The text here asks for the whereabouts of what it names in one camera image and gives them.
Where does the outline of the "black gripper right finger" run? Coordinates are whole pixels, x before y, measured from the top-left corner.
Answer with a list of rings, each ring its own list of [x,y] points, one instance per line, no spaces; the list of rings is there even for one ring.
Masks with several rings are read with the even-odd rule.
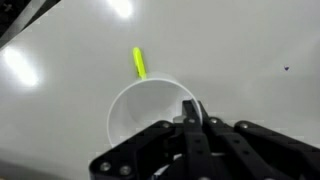
[[[247,120],[233,127],[200,105],[209,147],[242,180],[320,180],[320,149]]]

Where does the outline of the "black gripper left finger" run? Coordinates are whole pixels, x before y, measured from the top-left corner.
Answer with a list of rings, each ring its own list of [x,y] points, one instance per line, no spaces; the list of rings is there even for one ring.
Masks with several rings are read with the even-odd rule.
[[[213,180],[210,148],[197,104],[182,102],[182,120],[160,120],[95,158],[90,180]]]

